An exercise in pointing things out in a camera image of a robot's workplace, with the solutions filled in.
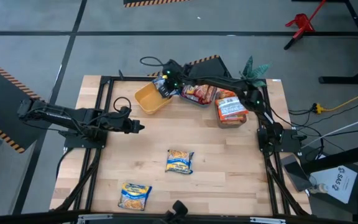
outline gray floor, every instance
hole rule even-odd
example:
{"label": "gray floor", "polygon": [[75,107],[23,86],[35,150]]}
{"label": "gray floor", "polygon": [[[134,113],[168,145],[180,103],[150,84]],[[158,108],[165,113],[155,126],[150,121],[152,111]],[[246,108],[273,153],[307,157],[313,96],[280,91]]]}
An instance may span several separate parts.
{"label": "gray floor", "polygon": [[[239,30],[288,31],[284,24],[297,13],[311,14],[316,3],[268,0],[193,0],[162,6],[125,9],[121,1],[89,0],[80,30]],[[0,0],[0,30],[71,30],[80,0]],[[358,1],[352,1],[358,13]],[[331,3],[313,21],[320,31],[357,30],[344,4]],[[288,37],[77,37],[57,103],[75,106],[83,75],[146,75],[155,69],[139,64],[146,55],[180,63],[219,54],[232,74],[244,68],[250,55],[255,64],[271,63],[267,78],[283,81],[293,110],[314,102],[330,108],[358,95],[358,85],[320,85],[321,75],[351,76],[358,72],[358,38],[305,37],[291,50],[282,50]],[[68,37],[0,37],[0,66],[48,98],[56,79]],[[327,115],[312,115],[316,121]],[[305,117],[291,117],[303,122]],[[358,120],[358,109],[314,125],[328,133]],[[24,212],[47,211],[54,173],[62,154],[63,138],[49,132]],[[332,137],[344,149],[358,146],[358,133]],[[327,145],[327,153],[340,149]],[[0,215],[11,212],[31,149],[16,154],[0,147]],[[311,199],[320,217],[348,220],[351,215]]]}

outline green plant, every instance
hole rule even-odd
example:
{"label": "green plant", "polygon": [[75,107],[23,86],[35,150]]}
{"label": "green plant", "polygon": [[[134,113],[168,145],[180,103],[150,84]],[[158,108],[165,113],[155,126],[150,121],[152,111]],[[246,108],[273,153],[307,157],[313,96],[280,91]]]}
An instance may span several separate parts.
{"label": "green plant", "polygon": [[245,80],[247,83],[250,83],[254,87],[262,87],[265,86],[266,83],[262,80],[259,80],[262,75],[270,68],[270,64],[261,65],[257,67],[255,70],[252,69],[252,64],[254,62],[254,59],[249,57],[247,61],[247,65],[244,68],[244,71],[241,74],[241,78]]}

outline wooden tabletop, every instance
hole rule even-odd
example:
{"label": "wooden tabletop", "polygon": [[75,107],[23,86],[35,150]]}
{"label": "wooden tabletop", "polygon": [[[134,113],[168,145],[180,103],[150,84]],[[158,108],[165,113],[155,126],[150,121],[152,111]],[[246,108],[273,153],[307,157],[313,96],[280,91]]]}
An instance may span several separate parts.
{"label": "wooden tabletop", "polygon": [[[84,77],[77,108],[94,107],[100,78]],[[111,102],[120,96],[130,99],[130,118],[139,119],[146,128],[139,134],[109,133],[101,155],[92,211],[165,213],[176,200],[181,200],[192,215],[271,215],[265,164],[257,143],[256,115],[250,113],[240,128],[221,129],[213,106],[200,108],[177,96],[160,111],[147,115],[134,98],[135,92],[146,84],[114,82]],[[289,121],[281,81],[267,80],[267,85],[272,108]],[[120,100],[117,107],[125,103]],[[168,149],[195,152],[194,173],[165,172]],[[84,149],[75,149],[63,160],[50,208],[59,206],[77,184],[84,153]],[[285,172],[284,176],[294,198],[310,212],[307,195],[298,193]],[[144,212],[117,206],[123,182],[153,187]],[[279,210],[283,212],[277,186],[275,191]],[[81,208],[85,207],[85,196]]]}

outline plastic bowl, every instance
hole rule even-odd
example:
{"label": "plastic bowl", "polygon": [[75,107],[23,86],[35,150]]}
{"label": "plastic bowl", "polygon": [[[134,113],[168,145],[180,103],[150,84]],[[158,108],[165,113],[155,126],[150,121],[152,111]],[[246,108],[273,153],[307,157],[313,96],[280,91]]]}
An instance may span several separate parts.
{"label": "plastic bowl", "polygon": [[171,98],[162,98],[154,83],[149,83],[135,93],[135,99],[147,114],[154,114],[161,107],[172,101]]}

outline striped tape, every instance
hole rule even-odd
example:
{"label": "striped tape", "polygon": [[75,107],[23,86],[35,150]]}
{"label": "striped tape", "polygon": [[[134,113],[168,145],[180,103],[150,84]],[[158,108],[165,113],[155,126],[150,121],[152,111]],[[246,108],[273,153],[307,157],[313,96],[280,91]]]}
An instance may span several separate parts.
{"label": "striped tape", "polygon": [[[0,67],[0,75],[3,76],[6,80],[10,81],[16,87],[18,87],[18,89],[22,90],[25,94],[29,95],[31,98],[35,100],[41,99],[39,95],[34,93],[32,90],[30,90],[30,88],[26,87],[23,83],[19,82],[9,72],[3,70],[1,67]],[[8,145],[10,145],[16,152],[22,153],[25,151],[23,147],[21,147],[15,141],[13,141],[2,130],[0,130],[0,138],[2,138],[6,143],[8,143]]]}
{"label": "striped tape", "polygon": [[124,7],[138,7],[138,6],[154,6],[159,4],[168,4],[173,2],[185,2],[190,0],[151,0],[151,1],[139,1],[124,4]]}
{"label": "striped tape", "polygon": [[12,139],[10,139],[10,137],[8,137],[5,133],[3,133],[0,130],[0,137],[2,138],[2,140],[4,140],[6,143],[8,143],[8,145],[10,145],[14,150],[16,150],[16,152],[18,153],[22,153],[24,152],[24,148],[20,147],[20,145],[16,144],[15,141],[13,141]]}
{"label": "striped tape", "polygon": [[[195,64],[198,64],[198,63],[201,63],[201,62],[205,62],[205,61],[208,61],[208,60],[211,60],[211,59],[215,59],[215,58],[219,58],[220,56],[219,55],[212,55],[212,56],[209,56],[209,57],[206,57],[206,58],[202,58],[202,59],[199,59],[199,60],[195,60],[194,62],[190,62],[189,64],[190,65],[195,65]],[[154,72],[152,74],[148,74],[147,76],[148,77],[157,77],[160,75],[161,72]]]}
{"label": "striped tape", "polygon": [[13,85],[22,90],[25,94],[29,95],[31,98],[35,100],[41,99],[41,96],[34,93],[30,88],[26,87],[23,83],[19,82],[15,77],[13,77],[9,72],[3,70],[0,67],[0,75],[2,75],[6,80],[10,81]]}

